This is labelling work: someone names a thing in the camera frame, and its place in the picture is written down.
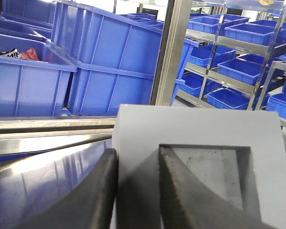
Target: metal shelving rack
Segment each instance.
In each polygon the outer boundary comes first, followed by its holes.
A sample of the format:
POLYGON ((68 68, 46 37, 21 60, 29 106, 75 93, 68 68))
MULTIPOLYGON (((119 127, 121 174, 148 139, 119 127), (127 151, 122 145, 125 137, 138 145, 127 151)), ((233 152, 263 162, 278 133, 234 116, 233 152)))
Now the metal shelving rack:
MULTIPOLYGON (((270 79, 272 78, 272 75, 273 75, 273 73, 275 72, 276 69, 280 69, 280 70, 286 71, 286 63, 283 62, 283 61, 273 61, 272 65, 270 67, 267 79, 265 81, 265 85, 264 85, 264 87, 263 87, 263 89, 261 91, 261 97, 265 96, 265 94, 267 92, 267 89, 269 87, 270 79)), ((260 98, 258 100, 258 102, 257 102, 257 106, 260 107, 261 103, 262 103, 262 100, 260 98)), ((286 128, 286 119, 280 118, 280 122, 281 122, 281 126, 286 128)))
POLYGON ((203 82, 203 86, 201 89, 200 97, 196 98, 181 90, 179 90, 178 96, 198 107, 210 107, 211 105, 209 104, 206 105, 205 104, 206 102, 203 99, 203 92, 204 92, 204 88, 206 85, 206 80, 210 79, 218 83, 221 83, 222 85, 226 87, 231 87, 243 93, 251 95, 251 99, 250 99, 249 106, 247 109, 252 110, 252 105, 253 105, 254 100, 256 99, 256 93, 260 88, 260 82, 266 70, 266 65, 268 64, 269 59, 286 53, 286 44, 275 46, 275 40, 277 38, 278 31, 280 27, 282 27, 284 23, 284 19, 286 17, 286 0, 275 1, 273 4, 270 4, 268 6, 261 5, 258 2, 258 0, 247 0, 245 1, 245 4, 246 4, 245 6, 243 5, 244 2, 241 0, 225 0, 224 3, 216 3, 215 1, 217 0, 214 0, 214 1, 210 0, 209 2, 193 1, 193 5, 199 4, 203 6, 214 6, 214 7, 219 7, 221 9, 222 16, 220 18, 217 33, 209 34, 209 33, 194 31, 190 29, 187 29, 187 32, 186 32, 187 38, 214 44, 213 49, 212 49, 212 54, 211 54, 211 60, 207 68, 203 68, 203 67, 200 67, 192 63, 188 63, 186 67, 188 71, 197 73, 204 77, 204 82, 203 82), (272 42, 270 42, 270 45, 264 46, 264 45, 259 45, 255 43, 235 40, 235 39, 227 38, 224 36, 219 36, 219 32, 221 30, 222 22, 225 19, 227 8, 254 10, 254 11, 269 12, 269 13, 280 13, 281 17, 277 21, 277 25, 275 28, 275 35, 272 39, 272 42), (215 57, 215 51, 216 51, 217 45, 223 45, 223 46, 226 46, 226 47, 229 47, 229 48, 241 51, 241 52, 261 55, 265 57, 262 71, 260 72, 260 76, 257 80, 257 83, 254 86, 243 83, 235 79, 232 79, 225 75, 219 74, 217 72, 217 68, 213 68, 213 69, 210 68, 210 66, 212 66, 212 62, 215 57))

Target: vertical metal post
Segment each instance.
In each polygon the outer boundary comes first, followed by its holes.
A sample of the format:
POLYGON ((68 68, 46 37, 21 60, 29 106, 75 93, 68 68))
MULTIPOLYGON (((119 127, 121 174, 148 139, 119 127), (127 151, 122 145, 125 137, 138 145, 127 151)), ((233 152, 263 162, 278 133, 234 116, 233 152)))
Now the vertical metal post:
POLYGON ((142 13, 143 12, 143 3, 140 3, 139 5, 139 13, 142 13))
POLYGON ((116 5, 117 4, 118 4, 118 0, 114 0, 113 13, 116 13, 116 5))
MULTIPOLYGON (((261 83, 261 80, 262 80, 262 77, 263 77, 263 74, 266 70, 266 65, 267 63, 269 62, 269 59, 272 57, 272 50, 274 49, 275 47, 275 43, 276 43, 276 38, 277 38, 277 35, 280 31, 280 28, 283 26, 283 23, 285 21, 285 17, 286 17, 286 0, 284 0, 284 3, 283 3, 283 7, 281 9, 281 12, 280 12, 280 17, 278 18, 277 20, 277 23, 276 23, 276 27, 275 27, 275 31, 274 31, 274 36, 272 38, 272 41, 271 41, 271 44, 269 45, 268 47, 268 54, 267 56, 265 57, 265 60, 264 60, 264 64, 263 64, 263 69, 261 71, 261 74, 260 76, 258 77, 257 79, 257 82, 256 82, 256 85, 255 85, 255 89, 256 91, 259 89, 259 86, 260 86, 260 83, 261 83)), ((256 110, 260 110, 261 108, 261 105, 262 105, 262 101, 264 99, 264 96, 267 92, 267 89, 268 89, 268 86, 270 84, 270 81, 271 81, 271 77, 272 77, 273 73, 269 71, 269 74, 266 78, 266 81, 264 83, 264 87, 261 91, 261 94, 259 96, 259 99, 258 99, 258 102, 257 102, 257 105, 256 105, 256 110)), ((251 99, 250 99, 250 102, 249 102, 249 106, 248 107, 252 107, 252 104, 255 100, 255 97, 256 96, 251 96, 251 99)))
POLYGON ((192 0, 169 0, 150 105, 170 106, 192 0))

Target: black rubber pad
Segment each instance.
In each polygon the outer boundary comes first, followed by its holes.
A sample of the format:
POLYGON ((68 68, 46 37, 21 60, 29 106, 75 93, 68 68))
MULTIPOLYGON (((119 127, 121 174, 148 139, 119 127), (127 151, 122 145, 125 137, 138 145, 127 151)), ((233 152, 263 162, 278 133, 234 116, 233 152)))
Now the black rubber pad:
POLYGON ((165 229, 274 229, 211 191, 170 147, 159 149, 159 166, 165 229))
POLYGON ((117 178, 117 154, 114 149, 107 149, 93 170, 72 192, 15 229, 108 229, 117 178))

